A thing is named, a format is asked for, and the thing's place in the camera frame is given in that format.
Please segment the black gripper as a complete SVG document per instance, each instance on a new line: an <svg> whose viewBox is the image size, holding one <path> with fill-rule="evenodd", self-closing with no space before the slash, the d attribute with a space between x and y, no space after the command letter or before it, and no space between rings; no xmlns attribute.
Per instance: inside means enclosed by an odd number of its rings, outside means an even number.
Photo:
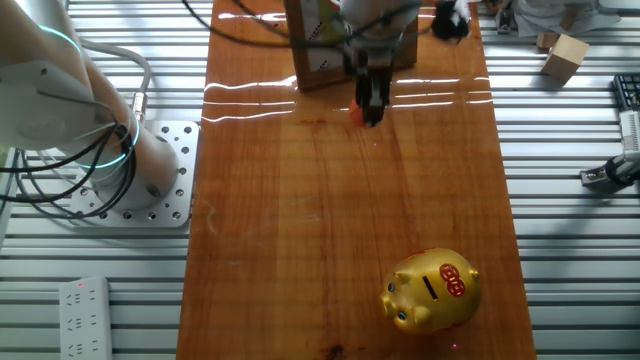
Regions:
<svg viewBox="0 0 640 360"><path fill-rule="evenodd" d="M378 126L389 105L389 93L392 81L394 61L389 58L382 62L369 63L369 53L364 49L354 52L353 64L356 69L356 119L360 126ZM381 95L381 104L373 107L371 120L371 96L374 81L377 81Z"/></svg>

